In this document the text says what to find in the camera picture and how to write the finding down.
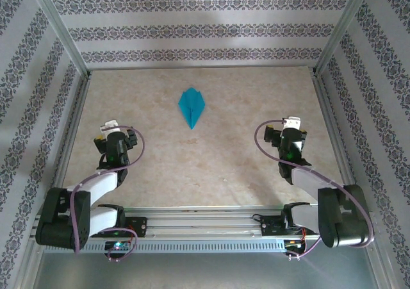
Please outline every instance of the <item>blue paper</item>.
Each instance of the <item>blue paper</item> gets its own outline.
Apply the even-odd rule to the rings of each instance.
[[[186,122],[193,129],[205,108],[201,92],[191,87],[182,94],[178,104]]]

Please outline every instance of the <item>wall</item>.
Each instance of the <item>wall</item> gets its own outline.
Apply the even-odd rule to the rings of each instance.
[[[88,68],[313,67],[348,0],[53,0]]]
[[[410,0],[364,0],[322,81],[380,239],[410,287]]]
[[[35,0],[0,0],[0,44],[0,288],[12,288],[80,76]]]

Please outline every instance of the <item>blue origami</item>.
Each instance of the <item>blue origami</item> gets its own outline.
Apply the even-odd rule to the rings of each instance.
[[[183,92],[178,104],[186,122],[189,127],[193,129],[205,108],[205,102],[201,92],[191,87]]]

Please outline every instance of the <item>marble-pattern floor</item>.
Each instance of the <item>marble-pattern floor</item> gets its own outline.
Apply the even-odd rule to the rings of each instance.
[[[193,130],[178,101],[200,90],[206,107]],[[298,116],[307,130],[303,157],[341,182],[307,67],[94,71],[70,156],[64,186],[94,173],[99,126],[117,119],[142,132],[146,150],[124,184],[101,203],[122,206],[229,206],[314,202],[279,175],[258,151],[263,121]],[[259,134],[263,141],[263,131]],[[136,158],[139,145],[129,152]],[[277,154],[277,149],[262,143]]]

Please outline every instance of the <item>damask wallpaper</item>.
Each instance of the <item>damask wallpaper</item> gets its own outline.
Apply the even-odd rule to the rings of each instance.
[[[90,69],[313,67],[348,0],[53,0]]]
[[[0,0],[0,288],[13,288],[80,76],[36,0]]]
[[[409,6],[364,0],[322,74],[400,288],[410,288]]]

